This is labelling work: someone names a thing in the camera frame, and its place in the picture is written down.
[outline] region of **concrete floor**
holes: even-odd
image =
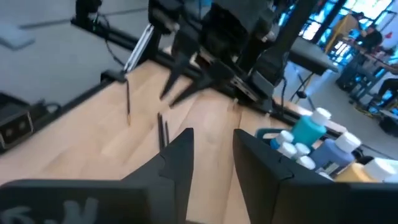
[[[119,68],[106,50],[104,41],[72,27],[68,20],[74,15],[75,0],[0,0],[0,21],[19,26],[57,21],[57,25],[29,29],[36,42],[13,52],[0,46],[0,91],[11,93],[31,103],[45,98],[61,104],[69,102],[85,90],[98,84],[100,73],[109,68]],[[147,0],[104,1],[101,12],[117,14],[129,9],[135,13],[108,16],[113,26],[133,35],[140,35],[147,25]],[[162,40],[162,46],[170,39]],[[123,60],[130,52],[111,46]],[[298,68],[305,78],[307,71]],[[398,159],[398,139],[386,135],[376,121],[356,111],[348,103],[346,93],[340,91],[334,80],[337,74],[328,73],[328,78],[316,91],[312,100],[315,106],[331,111],[332,120],[346,126],[363,143],[388,156]],[[285,71],[289,84],[285,94],[289,99],[299,85],[297,71],[289,65]],[[281,87],[276,89],[280,94]],[[306,100],[300,103],[310,108]],[[368,154],[382,156],[376,152]]]

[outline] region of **paint bottle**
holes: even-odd
[[[281,131],[276,138],[271,139],[271,149],[277,150],[283,142],[292,143],[293,134],[288,131]]]
[[[355,160],[352,152],[360,145],[361,141],[349,132],[342,134],[336,141],[326,139],[310,155],[317,165],[315,170],[335,177]]]
[[[315,169],[315,162],[309,158],[308,156],[302,156],[296,160],[296,163],[300,164],[301,166],[306,167],[309,170]]]
[[[293,144],[303,143],[312,147],[326,133],[326,123],[331,114],[323,108],[317,108],[311,116],[302,116],[292,129]]]
[[[336,182],[383,182],[384,179],[396,175],[395,169],[385,160],[375,158],[365,166],[354,163],[341,172]]]
[[[278,152],[282,153],[284,156],[288,157],[289,159],[293,158],[296,155],[297,150],[293,144],[283,142],[277,150]]]
[[[294,159],[299,159],[303,156],[307,156],[311,152],[311,149],[302,143],[296,143],[296,145],[294,146],[297,149],[297,154],[294,156]]]

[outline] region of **light wood tabletop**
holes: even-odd
[[[0,156],[0,181],[16,179],[119,180],[159,152],[157,113],[169,124],[170,138],[194,128],[195,162],[187,220],[199,223],[249,223],[234,169],[233,130],[286,124],[234,105],[232,99],[205,90],[173,109],[168,103],[190,80],[181,78],[159,100],[169,70],[146,62],[128,75],[131,126],[126,119],[126,86],[113,83],[32,138]],[[310,112],[286,102],[301,114]],[[337,131],[345,128],[330,123]]]

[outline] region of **white bottle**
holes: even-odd
[[[271,139],[271,148],[276,150],[283,142],[292,143],[293,139],[294,137],[292,133],[283,130],[278,134],[278,136],[276,136],[274,139]]]
[[[308,156],[300,157],[299,159],[296,160],[296,163],[300,164],[301,166],[304,166],[305,168],[307,168],[309,170],[315,169],[315,162]]]
[[[363,167],[363,170],[368,176],[379,182],[397,174],[390,164],[380,158],[374,158]]]
[[[297,154],[294,156],[294,159],[299,159],[300,157],[307,156],[311,152],[311,149],[302,143],[296,143],[296,145],[294,146],[297,149]]]
[[[282,153],[284,156],[288,157],[289,159],[293,158],[294,155],[296,155],[297,153],[296,147],[294,147],[293,144],[288,142],[283,142],[277,151]]]

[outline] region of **metal rod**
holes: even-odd
[[[157,113],[157,127],[159,135],[159,149],[162,151],[165,148],[165,141],[164,141],[163,117],[160,113]]]
[[[154,26],[148,24],[148,26],[145,28],[144,33],[141,35],[140,39],[138,40],[136,47],[132,51],[129,60],[124,66],[125,72],[130,72],[137,66],[138,61],[141,58],[142,53],[145,51],[153,33],[154,33]]]

